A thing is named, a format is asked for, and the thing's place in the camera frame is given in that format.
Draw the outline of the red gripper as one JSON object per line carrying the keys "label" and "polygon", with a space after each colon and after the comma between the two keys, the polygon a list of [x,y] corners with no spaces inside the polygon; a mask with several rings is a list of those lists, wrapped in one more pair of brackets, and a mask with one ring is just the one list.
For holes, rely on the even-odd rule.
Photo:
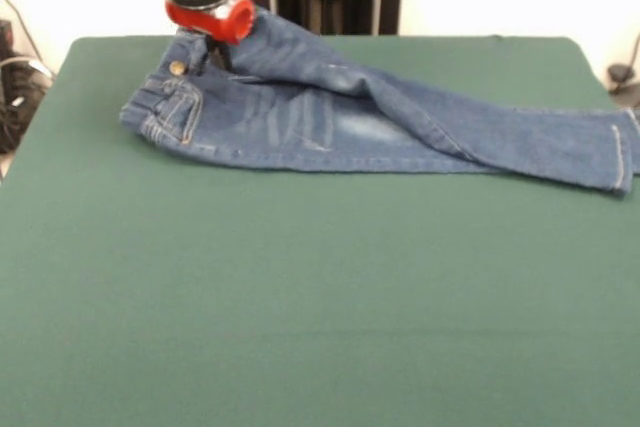
{"label": "red gripper", "polygon": [[205,34],[203,51],[198,56],[197,74],[202,75],[214,53],[214,64],[223,70],[232,69],[228,44],[238,44],[251,32],[255,7],[250,0],[229,0],[213,9],[197,10],[165,1],[165,10],[175,24]]}

